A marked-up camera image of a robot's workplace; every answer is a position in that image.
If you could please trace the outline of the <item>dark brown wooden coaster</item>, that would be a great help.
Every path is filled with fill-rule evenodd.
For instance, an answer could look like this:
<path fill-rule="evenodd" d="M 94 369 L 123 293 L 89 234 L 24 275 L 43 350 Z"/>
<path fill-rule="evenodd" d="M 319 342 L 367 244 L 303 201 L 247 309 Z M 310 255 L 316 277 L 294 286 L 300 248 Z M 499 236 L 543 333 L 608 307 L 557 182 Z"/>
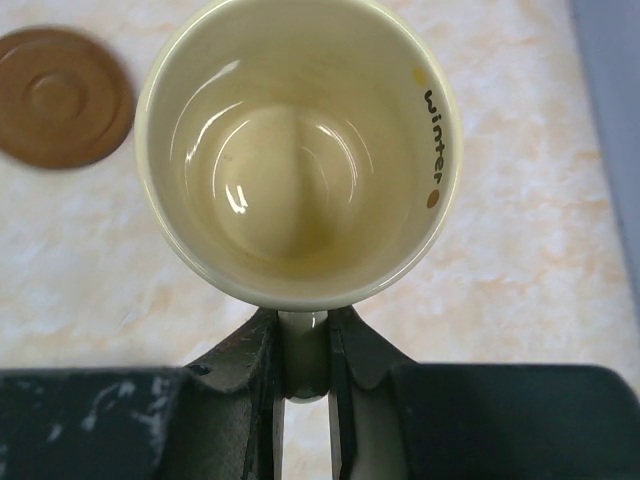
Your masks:
<path fill-rule="evenodd" d="M 106 158 L 128 136 L 135 102 L 122 62 L 86 32 L 32 26 L 1 37 L 1 150 L 23 164 Z"/>

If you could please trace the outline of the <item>cream yellow mug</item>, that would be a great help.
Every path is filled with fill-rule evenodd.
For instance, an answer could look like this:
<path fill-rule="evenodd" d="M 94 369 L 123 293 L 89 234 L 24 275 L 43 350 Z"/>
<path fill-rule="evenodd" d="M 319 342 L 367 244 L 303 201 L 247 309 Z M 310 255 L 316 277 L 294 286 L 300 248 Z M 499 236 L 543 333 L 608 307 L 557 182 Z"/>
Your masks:
<path fill-rule="evenodd" d="M 329 389 L 329 312 L 432 247 L 464 136 L 435 55 L 380 3 L 214 1 L 155 60 L 134 147 L 168 244 L 277 313 L 285 394 L 310 402 Z"/>

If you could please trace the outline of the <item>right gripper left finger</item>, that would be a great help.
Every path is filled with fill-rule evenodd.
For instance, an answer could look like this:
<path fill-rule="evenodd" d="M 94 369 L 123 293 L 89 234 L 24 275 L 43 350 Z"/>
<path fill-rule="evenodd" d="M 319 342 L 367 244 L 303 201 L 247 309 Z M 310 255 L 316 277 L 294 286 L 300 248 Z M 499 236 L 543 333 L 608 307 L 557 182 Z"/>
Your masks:
<path fill-rule="evenodd" d="M 278 333 L 260 308 L 187 365 L 198 379 L 187 448 L 193 479 L 278 477 Z"/>

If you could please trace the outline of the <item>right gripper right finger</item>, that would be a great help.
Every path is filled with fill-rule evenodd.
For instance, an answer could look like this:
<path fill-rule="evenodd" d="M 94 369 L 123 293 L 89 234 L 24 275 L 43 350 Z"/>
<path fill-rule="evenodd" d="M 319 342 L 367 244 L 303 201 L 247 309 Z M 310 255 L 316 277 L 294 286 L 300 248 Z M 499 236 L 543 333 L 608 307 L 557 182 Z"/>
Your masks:
<path fill-rule="evenodd" d="M 416 361 L 352 306 L 329 312 L 329 422 L 335 479 L 416 479 L 396 386 Z"/>

